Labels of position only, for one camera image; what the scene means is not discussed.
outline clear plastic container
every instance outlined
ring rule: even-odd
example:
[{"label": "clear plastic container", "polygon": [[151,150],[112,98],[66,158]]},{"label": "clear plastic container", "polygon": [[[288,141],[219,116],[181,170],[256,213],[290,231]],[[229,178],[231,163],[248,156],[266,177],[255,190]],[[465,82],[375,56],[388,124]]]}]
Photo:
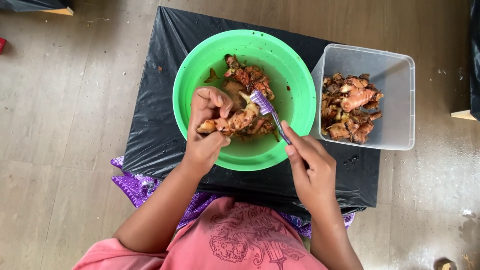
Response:
[{"label": "clear plastic container", "polygon": [[[379,109],[383,117],[373,121],[369,140],[363,145],[348,140],[334,141],[323,136],[321,106],[323,77],[340,72],[359,76],[370,74],[370,82],[385,95]],[[317,92],[317,113],[310,135],[317,139],[359,147],[410,150],[415,144],[415,63],[408,55],[355,46],[330,44],[312,71]]]}]

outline galangal root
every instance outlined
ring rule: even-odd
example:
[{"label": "galangal root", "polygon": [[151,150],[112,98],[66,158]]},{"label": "galangal root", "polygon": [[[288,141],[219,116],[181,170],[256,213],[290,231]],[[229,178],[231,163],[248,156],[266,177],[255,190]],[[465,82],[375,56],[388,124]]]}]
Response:
[{"label": "galangal root", "polygon": [[348,139],[364,144],[367,134],[373,129],[373,120],[382,116],[378,110],[378,101],[384,96],[369,83],[369,74],[359,77],[348,75],[346,78],[335,73],[331,78],[325,77],[322,92],[322,126],[323,135],[330,134],[332,140]]},{"label": "galangal root", "polygon": [[[253,90],[259,90],[268,100],[273,100],[275,95],[268,83],[270,79],[264,71],[256,66],[247,66],[246,61],[240,63],[235,55],[225,55],[227,72],[221,87],[232,98],[234,106],[230,110],[228,118],[206,120],[197,128],[198,133],[210,134],[215,131],[222,132],[225,136],[251,136],[259,134],[274,134],[277,141],[276,126],[271,116],[259,116],[260,108],[250,102],[250,94]],[[215,71],[210,71],[210,79],[216,78]]]}]

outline purple toothbrush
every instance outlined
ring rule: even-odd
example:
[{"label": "purple toothbrush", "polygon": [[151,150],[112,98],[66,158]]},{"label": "purple toothbrush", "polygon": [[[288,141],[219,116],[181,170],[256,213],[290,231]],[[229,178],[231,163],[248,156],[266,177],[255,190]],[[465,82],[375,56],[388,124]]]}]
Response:
[{"label": "purple toothbrush", "polygon": [[260,106],[260,113],[263,115],[266,115],[267,113],[271,113],[273,116],[273,119],[275,120],[276,126],[278,127],[278,132],[280,132],[280,136],[287,142],[287,144],[291,145],[292,143],[288,139],[288,137],[283,133],[282,126],[280,125],[280,120],[278,119],[278,115],[273,108],[272,104],[267,100],[267,98],[262,95],[262,93],[258,90],[252,91],[252,94],[250,95],[250,101],[253,103],[256,103],[258,106]]}]

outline purple batik cloth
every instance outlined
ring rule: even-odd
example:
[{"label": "purple batik cloth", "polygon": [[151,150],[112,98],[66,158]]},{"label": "purple batik cloth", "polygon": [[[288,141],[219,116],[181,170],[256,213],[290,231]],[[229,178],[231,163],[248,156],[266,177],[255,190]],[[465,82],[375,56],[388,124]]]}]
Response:
[{"label": "purple batik cloth", "polygon": [[[122,169],[123,157],[111,160],[113,166]],[[113,176],[112,181],[128,196],[130,201],[136,208],[139,208],[155,189],[162,183],[161,180],[154,179],[149,176],[141,174],[132,174],[123,172],[123,175]],[[177,229],[183,227],[189,222],[198,218],[198,216],[207,208],[207,206],[215,199],[222,197],[221,195],[211,194],[207,192],[195,192],[190,204],[185,210]],[[309,220],[304,220],[296,216],[279,212],[282,216],[300,235],[311,237],[312,224]],[[355,217],[355,213],[343,216],[345,227],[348,228]]]}]

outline red object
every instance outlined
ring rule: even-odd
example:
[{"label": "red object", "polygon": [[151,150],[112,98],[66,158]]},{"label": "red object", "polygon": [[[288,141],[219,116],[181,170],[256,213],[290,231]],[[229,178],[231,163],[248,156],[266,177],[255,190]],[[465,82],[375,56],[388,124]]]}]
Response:
[{"label": "red object", "polygon": [[3,46],[5,46],[5,42],[7,42],[5,39],[0,37],[0,54],[3,49]]}]

